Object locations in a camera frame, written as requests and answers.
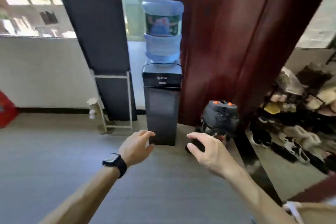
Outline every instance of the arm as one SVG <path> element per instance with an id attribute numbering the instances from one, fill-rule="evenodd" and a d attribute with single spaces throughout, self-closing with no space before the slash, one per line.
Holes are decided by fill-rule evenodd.
<path id="1" fill-rule="evenodd" d="M 221 141 L 204 133 L 190 133 L 187 137 L 197 138 L 204 145 L 205 152 L 192 143 L 187 147 L 200 164 L 231 184 L 253 211 L 258 224 L 296 223 L 235 162 Z"/>
<path id="2" fill-rule="evenodd" d="M 146 148 L 145 144 L 154 135 L 153 132 L 141 130 L 123 142 L 119 154 L 128 168 L 145 160 L 153 151 L 154 145 Z M 89 223 L 119 176 L 118 168 L 104 166 L 91 181 L 82 185 L 40 224 Z"/>

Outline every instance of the forearm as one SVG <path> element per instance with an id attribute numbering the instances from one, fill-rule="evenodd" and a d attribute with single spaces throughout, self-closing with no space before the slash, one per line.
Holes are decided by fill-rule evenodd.
<path id="1" fill-rule="evenodd" d="M 277 205 L 240 166 L 223 177 L 228 180 L 253 211 L 258 224 L 295 224 L 296 222 Z"/>
<path id="2" fill-rule="evenodd" d="M 91 181 L 82 185 L 40 224 L 89 223 L 119 176 L 116 167 L 103 167 Z"/>

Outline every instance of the smartwatch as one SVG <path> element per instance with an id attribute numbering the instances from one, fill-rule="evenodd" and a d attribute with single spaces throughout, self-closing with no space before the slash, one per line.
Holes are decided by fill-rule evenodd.
<path id="1" fill-rule="evenodd" d="M 119 154 L 116 153 L 110 153 L 107 158 L 103 159 L 103 166 L 118 168 L 120 171 L 119 178 L 123 177 L 127 171 L 127 165 L 125 161 Z"/>

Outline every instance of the vacuum cleaner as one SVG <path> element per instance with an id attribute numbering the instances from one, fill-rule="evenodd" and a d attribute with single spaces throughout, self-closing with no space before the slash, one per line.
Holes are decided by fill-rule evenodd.
<path id="1" fill-rule="evenodd" d="M 201 126 L 196 127 L 195 132 L 206 133 L 220 141 L 229 141 L 236 136 L 235 132 L 239 123 L 237 106 L 233 103 L 220 101 L 209 101 L 201 115 Z M 204 145 L 197 139 L 192 143 L 201 151 L 205 151 Z"/>

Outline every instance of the red bag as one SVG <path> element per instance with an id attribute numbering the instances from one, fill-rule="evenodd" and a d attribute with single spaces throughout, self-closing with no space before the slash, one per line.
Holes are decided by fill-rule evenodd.
<path id="1" fill-rule="evenodd" d="M 15 105 L 0 91 L 0 128 L 4 128 L 18 114 Z"/>

